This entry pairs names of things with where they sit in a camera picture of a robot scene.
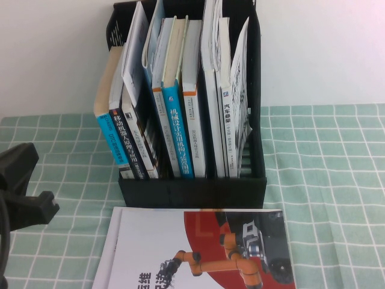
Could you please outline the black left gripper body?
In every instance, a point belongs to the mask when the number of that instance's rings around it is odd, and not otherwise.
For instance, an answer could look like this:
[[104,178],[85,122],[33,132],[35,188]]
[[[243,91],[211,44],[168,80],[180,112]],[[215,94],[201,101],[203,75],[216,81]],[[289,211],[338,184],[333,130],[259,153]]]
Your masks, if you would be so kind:
[[13,208],[13,204],[12,204],[13,197],[14,197],[14,194],[11,191],[1,189],[1,198],[3,199],[5,203],[5,207],[7,208],[8,211],[11,211]]

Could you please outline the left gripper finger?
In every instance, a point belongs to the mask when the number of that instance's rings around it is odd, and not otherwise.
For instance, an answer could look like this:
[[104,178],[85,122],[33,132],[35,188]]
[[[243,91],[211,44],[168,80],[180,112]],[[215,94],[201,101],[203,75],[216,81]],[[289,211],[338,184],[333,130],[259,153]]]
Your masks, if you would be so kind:
[[10,231],[34,225],[47,225],[59,211],[54,194],[43,191],[39,196],[10,197]]
[[1,190],[26,190],[38,160],[33,143],[21,143],[1,152]]

